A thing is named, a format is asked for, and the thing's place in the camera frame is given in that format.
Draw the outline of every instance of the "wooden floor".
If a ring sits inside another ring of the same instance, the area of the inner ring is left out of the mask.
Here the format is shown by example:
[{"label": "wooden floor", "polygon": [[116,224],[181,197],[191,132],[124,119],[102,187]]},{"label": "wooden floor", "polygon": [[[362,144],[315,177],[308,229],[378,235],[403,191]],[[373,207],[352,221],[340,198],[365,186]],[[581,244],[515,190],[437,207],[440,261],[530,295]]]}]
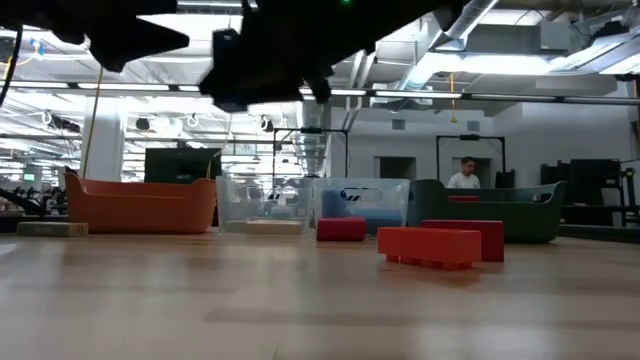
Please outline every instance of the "wooden floor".
[{"label": "wooden floor", "polygon": [[0,358],[638,359],[640,247],[560,239],[451,273],[375,243],[3,237]]}]

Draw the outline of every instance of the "man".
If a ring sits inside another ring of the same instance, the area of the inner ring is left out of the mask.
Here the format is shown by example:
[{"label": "man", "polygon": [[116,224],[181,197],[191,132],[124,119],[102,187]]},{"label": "man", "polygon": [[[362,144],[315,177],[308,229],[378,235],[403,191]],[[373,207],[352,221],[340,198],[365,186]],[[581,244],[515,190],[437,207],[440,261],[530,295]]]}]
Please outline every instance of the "man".
[{"label": "man", "polygon": [[447,187],[449,189],[480,189],[480,179],[473,175],[476,169],[476,162],[471,156],[462,159],[462,169],[453,175]]}]

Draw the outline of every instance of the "clear plastic bin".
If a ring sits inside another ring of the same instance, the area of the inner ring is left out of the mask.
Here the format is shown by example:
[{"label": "clear plastic bin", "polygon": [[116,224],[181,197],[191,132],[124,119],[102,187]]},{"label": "clear plastic bin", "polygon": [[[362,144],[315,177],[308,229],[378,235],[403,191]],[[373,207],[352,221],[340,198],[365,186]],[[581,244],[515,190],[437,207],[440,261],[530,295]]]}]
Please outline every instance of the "clear plastic bin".
[{"label": "clear plastic bin", "polygon": [[369,235],[376,235],[379,227],[405,226],[409,184],[395,179],[316,179],[316,225],[321,217],[363,217]]},{"label": "clear plastic bin", "polygon": [[221,233],[303,234],[309,229],[311,179],[216,178]]}]

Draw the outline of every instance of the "ceiling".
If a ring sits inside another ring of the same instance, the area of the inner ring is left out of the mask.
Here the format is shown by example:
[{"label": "ceiling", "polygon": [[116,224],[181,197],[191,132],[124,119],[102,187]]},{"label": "ceiling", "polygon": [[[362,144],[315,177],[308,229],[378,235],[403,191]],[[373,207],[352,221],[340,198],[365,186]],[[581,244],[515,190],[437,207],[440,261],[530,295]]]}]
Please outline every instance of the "ceiling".
[{"label": "ceiling", "polygon": [[[170,53],[151,56],[146,59],[134,61],[127,65],[121,74],[106,73],[105,83],[162,83],[162,84],[197,84],[201,76],[211,66],[211,33],[217,29],[233,27],[240,29],[241,17],[238,14],[239,2],[236,1],[205,1],[190,0],[179,1],[181,13],[179,15],[146,17],[150,21],[173,28],[191,37],[188,48],[172,51]],[[591,17],[615,11],[629,6],[629,1],[593,1],[583,0],[578,6],[578,1],[534,1],[534,0],[503,0],[491,12],[483,18],[481,24],[500,24],[518,26],[532,26],[538,24],[542,16],[553,14],[555,21],[566,21],[572,16]],[[375,58],[367,57],[362,53],[354,54],[335,66],[335,76],[330,79],[334,88],[364,87],[393,85],[401,80],[407,72],[416,64],[420,55],[416,51],[416,37],[421,31],[421,22],[414,22],[398,30],[396,33],[381,40],[377,44]],[[50,81],[50,82],[96,82],[99,66],[88,54],[86,45],[75,46],[61,42],[49,32],[30,29],[25,34],[21,47],[21,65],[17,68],[14,80]],[[500,92],[500,93],[553,93],[554,91],[566,94],[570,92],[576,95],[604,95],[613,91],[615,81],[611,77],[600,75],[588,75],[571,77],[543,77],[543,76],[512,76],[469,72],[455,72],[452,77],[448,72],[436,72],[426,84],[434,90],[450,91],[452,86],[455,91],[474,92]],[[166,96],[134,96],[135,94],[123,94],[122,101],[130,113],[128,120],[125,155],[128,161],[125,170],[132,179],[140,178],[143,169],[141,154],[145,147],[175,146],[175,142],[149,142],[136,141],[140,138],[175,138],[177,135],[171,131],[141,132],[136,129],[135,123],[139,117],[174,119],[180,122],[181,136],[192,142],[201,142],[203,146],[218,146],[237,141],[272,139],[272,134],[264,133],[259,126],[263,117],[273,121],[277,127],[298,127],[304,123],[300,119],[301,114],[296,104],[270,104],[255,106],[247,114],[225,114],[211,104],[209,99],[199,97],[166,97]],[[84,123],[87,98],[84,95],[49,94],[12,91],[2,110],[0,110],[0,132],[7,135],[65,135],[78,136],[66,130],[59,130],[46,124],[47,114],[54,114],[69,121],[75,122],[80,127]],[[331,104],[334,108],[344,108],[344,100],[336,100]],[[451,111],[450,100],[435,100],[428,110],[431,114],[440,114],[443,111]],[[456,109],[464,111],[477,111],[482,117],[490,117],[504,109],[504,105],[497,106],[490,102],[463,102],[458,101]],[[354,134],[361,132],[368,134],[371,127],[360,126],[366,118],[391,119],[395,115],[387,109],[366,109],[369,116],[359,115]],[[342,118],[333,123],[342,122]],[[296,142],[308,142],[304,136],[292,134],[288,140]],[[324,155],[323,141],[317,140],[312,154],[307,157]],[[53,161],[52,164],[60,165],[70,163],[77,165],[71,159],[79,158],[81,141],[79,140],[39,140],[39,139],[0,139],[0,156],[12,156],[28,159],[29,156],[41,152],[41,157],[59,157],[61,161]],[[255,169],[269,169],[270,158],[263,157],[271,153],[271,145],[261,144],[254,146],[246,154],[253,161],[257,152],[261,158]],[[283,173],[306,171],[317,172],[321,165],[314,164],[312,160],[295,161],[298,146],[286,145],[283,148],[282,157],[292,157],[289,165],[283,166]],[[237,166],[242,171],[258,171],[249,166]]]}]

